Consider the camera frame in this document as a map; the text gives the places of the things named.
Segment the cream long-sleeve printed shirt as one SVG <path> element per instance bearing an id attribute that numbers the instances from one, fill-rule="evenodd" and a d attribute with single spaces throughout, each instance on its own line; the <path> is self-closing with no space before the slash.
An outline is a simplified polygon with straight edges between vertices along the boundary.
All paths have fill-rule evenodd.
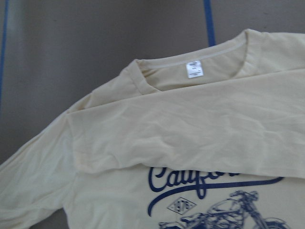
<path id="1" fill-rule="evenodd" d="M 134 60 L 0 167 L 0 226 L 302 229 L 305 36 Z"/>

